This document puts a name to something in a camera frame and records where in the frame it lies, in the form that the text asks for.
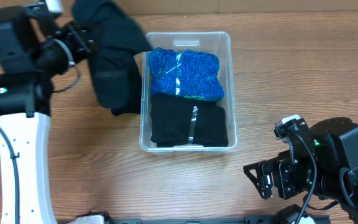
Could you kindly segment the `black shirt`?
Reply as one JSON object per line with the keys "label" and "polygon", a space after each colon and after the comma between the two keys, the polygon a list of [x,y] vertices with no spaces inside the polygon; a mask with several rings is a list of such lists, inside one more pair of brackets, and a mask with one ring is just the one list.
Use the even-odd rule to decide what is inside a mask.
{"label": "black shirt", "polygon": [[110,0],[77,0],[71,11],[95,42],[88,67],[99,104],[110,110],[123,106],[129,60],[152,50],[143,30]]}

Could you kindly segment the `black pants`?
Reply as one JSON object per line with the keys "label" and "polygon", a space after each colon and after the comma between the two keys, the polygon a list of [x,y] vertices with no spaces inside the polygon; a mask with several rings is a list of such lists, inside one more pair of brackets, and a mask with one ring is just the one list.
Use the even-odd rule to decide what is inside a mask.
{"label": "black pants", "polygon": [[150,140],[158,147],[228,146],[226,111],[216,103],[171,95],[153,95],[150,102]]}

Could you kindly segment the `sparkly blue garment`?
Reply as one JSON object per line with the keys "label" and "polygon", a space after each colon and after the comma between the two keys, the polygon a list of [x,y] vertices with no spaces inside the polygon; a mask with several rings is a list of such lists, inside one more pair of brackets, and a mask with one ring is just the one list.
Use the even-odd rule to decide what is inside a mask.
{"label": "sparkly blue garment", "polygon": [[219,59],[194,50],[156,48],[149,53],[151,94],[217,102],[224,98]]}

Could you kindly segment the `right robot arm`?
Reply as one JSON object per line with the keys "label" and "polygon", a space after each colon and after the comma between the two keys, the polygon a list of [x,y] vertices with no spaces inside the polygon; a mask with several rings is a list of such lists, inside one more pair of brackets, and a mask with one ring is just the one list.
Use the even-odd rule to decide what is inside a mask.
{"label": "right robot arm", "polygon": [[271,223],[316,223],[307,214],[312,196],[330,199],[328,210],[340,205],[358,223],[358,124],[346,117],[325,119],[308,127],[299,115],[275,123],[275,136],[289,146],[277,157],[243,167],[263,199],[277,188],[282,199],[302,192],[303,205],[293,205],[272,217]]}

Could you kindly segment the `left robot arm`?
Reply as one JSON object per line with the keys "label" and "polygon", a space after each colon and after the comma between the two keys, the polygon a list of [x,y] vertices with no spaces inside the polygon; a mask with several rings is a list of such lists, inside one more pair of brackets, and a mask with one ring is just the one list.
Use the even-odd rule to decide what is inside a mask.
{"label": "left robot arm", "polygon": [[88,31],[59,27],[60,1],[0,8],[3,223],[55,223],[48,176],[52,78],[90,53]]}

